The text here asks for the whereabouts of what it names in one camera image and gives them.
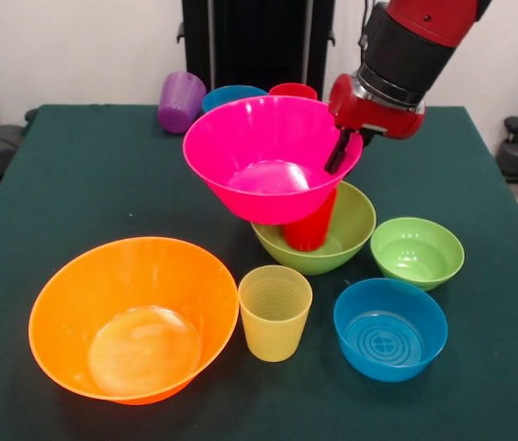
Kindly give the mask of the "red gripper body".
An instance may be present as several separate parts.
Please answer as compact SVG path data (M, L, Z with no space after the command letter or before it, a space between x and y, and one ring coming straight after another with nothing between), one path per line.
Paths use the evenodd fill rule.
M410 138L422 125L426 106L400 107L367 91L348 73L339 75L329 95L329 112L339 129L372 130L388 138Z

